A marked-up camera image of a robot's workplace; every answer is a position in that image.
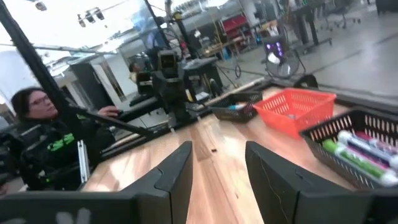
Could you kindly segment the red tool cabinet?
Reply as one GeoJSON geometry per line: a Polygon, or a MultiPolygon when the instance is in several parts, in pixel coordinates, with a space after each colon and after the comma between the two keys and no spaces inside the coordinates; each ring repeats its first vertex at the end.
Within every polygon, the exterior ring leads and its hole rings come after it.
{"type": "Polygon", "coordinates": [[[244,15],[237,15],[230,17],[229,19],[222,20],[222,25],[226,33],[231,32],[232,30],[235,30],[247,23],[248,20],[244,15]]]}

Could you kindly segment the black clamp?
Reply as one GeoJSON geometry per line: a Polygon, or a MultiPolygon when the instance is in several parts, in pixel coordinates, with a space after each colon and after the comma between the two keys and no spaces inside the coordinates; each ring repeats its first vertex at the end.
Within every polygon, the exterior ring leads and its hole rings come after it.
{"type": "Polygon", "coordinates": [[[303,75],[294,84],[294,88],[303,88],[304,85],[310,88],[318,88],[317,79],[313,74],[303,75]]]}

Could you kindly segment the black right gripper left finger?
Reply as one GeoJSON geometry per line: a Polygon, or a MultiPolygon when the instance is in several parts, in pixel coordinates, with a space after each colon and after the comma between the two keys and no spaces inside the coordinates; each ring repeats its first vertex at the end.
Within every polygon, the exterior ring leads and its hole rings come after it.
{"type": "Polygon", "coordinates": [[[147,174],[122,189],[131,194],[121,224],[186,224],[193,183],[193,145],[185,141],[147,174]]]}

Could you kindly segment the black slotted plastic basket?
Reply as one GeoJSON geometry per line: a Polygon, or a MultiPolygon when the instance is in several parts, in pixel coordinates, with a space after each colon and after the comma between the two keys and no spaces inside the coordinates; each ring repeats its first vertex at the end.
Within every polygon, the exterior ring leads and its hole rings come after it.
{"type": "Polygon", "coordinates": [[[258,91],[233,93],[210,106],[210,109],[219,120],[247,123],[257,115],[254,105],[260,101],[262,101],[262,93],[258,91]],[[228,106],[238,103],[246,103],[247,105],[240,110],[228,109],[228,106]]]}
{"type": "Polygon", "coordinates": [[[351,185],[358,189],[381,188],[382,185],[376,180],[366,176],[361,170],[344,164],[340,158],[323,149],[322,142],[327,139],[336,141],[338,133],[342,130],[352,133],[364,131],[372,137],[396,146],[398,145],[398,115],[356,107],[300,133],[312,154],[351,185]]]}

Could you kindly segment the floor fan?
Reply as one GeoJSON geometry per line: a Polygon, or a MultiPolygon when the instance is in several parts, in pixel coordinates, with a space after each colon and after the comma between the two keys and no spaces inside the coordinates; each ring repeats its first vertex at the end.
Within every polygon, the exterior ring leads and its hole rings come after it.
{"type": "Polygon", "coordinates": [[[283,80],[290,79],[294,75],[304,75],[307,71],[296,49],[288,49],[286,52],[267,51],[264,65],[265,71],[271,78],[283,80]]]}

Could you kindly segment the black tall cabinet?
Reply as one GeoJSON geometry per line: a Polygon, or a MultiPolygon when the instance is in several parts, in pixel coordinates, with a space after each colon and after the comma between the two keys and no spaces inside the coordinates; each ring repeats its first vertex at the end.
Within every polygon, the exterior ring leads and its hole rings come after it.
{"type": "Polygon", "coordinates": [[[90,63],[73,64],[70,68],[93,108],[98,110],[105,106],[114,106],[108,92],[100,82],[99,77],[90,63]]]}

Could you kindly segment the black box with lights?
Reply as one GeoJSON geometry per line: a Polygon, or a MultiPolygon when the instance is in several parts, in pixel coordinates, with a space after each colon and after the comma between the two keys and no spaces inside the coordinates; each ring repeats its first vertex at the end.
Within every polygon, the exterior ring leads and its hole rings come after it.
{"type": "Polygon", "coordinates": [[[269,36],[262,39],[266,55],[273,53],[278,58],[285,57],[287,49],[283,35],[269,36]]]}

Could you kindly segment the person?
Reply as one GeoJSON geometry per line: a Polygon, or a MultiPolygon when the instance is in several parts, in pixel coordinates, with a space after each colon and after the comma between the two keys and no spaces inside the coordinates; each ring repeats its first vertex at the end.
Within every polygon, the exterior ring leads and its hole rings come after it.
{"type": "Polygon", "coordinates": [[[77,140],[46,92],[37,86],[23,88],[11,103],[19,122],[10,153],[18,159],[29,190],[76,190],[81,184],[78,169],[48,182],[39,177],[40,172],[54,172],[79,161],[77,140]]]}

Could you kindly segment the orange slotted plastic basket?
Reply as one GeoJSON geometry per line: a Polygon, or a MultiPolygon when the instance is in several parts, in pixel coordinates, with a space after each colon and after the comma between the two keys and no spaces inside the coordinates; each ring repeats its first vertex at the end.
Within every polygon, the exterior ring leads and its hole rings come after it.
{"type": "Polygon", "coordinates": [[[333,116],[336,95],[313,90],[286,88],[254,105],[263,122],[292,137],[333,116]]]}

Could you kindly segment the pink wide marker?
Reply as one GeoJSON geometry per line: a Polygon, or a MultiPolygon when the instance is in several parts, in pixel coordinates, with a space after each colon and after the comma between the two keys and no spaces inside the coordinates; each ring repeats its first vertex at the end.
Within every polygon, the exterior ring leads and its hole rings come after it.
{"type": "Polygon", "coordinates": [[[367,135],[364,132],[356,132],[357,137],[364,139],[370,145],[376,147],[381,151],[388,151],[388,152],[396,152],[398,153],[398,147],[392,146],[390,144],[384,143],[376,138],[372,138],[371,136],[367,135]]]}

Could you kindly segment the light green Expo marker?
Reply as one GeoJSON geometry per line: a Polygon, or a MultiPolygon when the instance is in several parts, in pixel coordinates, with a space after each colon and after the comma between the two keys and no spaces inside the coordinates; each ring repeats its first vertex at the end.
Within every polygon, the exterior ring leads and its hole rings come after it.
{"type": "Polygon", "coordinates": [[[360,174],[375,181],[377,184],[383,187],[398,186],[398,176],[396,176],[394,171],[382,168],[347,146],[338,144],[331,139],[323,141],[322,146],[324,150],[341,159],[341,163],[345,167],[356,168],[360,174]]]}

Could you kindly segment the white bracket strip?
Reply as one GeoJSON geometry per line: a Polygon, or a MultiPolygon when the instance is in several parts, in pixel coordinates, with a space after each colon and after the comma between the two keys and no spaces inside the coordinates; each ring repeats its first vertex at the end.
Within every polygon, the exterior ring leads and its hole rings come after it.
{"type": "Polygon", "coordinates": [[[77,142],[81,183],[85,184],[90,178],[90,166],[84,140],[77,142]]]}

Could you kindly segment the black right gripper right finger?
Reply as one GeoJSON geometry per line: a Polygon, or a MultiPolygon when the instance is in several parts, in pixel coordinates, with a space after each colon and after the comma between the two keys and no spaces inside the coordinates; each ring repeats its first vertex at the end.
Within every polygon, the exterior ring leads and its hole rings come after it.
{"type": "Polygon", "coordinates": [[[254,141],[246,167],[265,224],[349,224],[341,194],[348,190],[284,159],[254,141]]]}

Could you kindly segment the grey side table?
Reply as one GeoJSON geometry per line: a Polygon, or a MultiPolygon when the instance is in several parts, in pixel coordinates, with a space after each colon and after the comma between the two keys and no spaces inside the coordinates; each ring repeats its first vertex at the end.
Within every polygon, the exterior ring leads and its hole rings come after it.
{"type": "Polygon", "coordinates": [[[213,96],[221,95],[223,83],[216,67],[216,61],[216,57],[209,57],[179,63],[178,72],[183,75],[185,88],[191,96],[202,91],[213,96]]]}

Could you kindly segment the blue Expo marker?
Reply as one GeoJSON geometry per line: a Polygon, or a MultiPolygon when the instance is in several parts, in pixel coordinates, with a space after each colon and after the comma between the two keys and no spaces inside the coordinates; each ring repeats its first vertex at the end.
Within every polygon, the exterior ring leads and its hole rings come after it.
{"type": "Polygon", "coordinates": [[[356,133],[351,133],[346,130],[342,130],[338,133],[338,141],[372,158],[374,161],[398,171],[398,153],[381,151],[370,145],[364,139],[357,137],[356,133]]]}

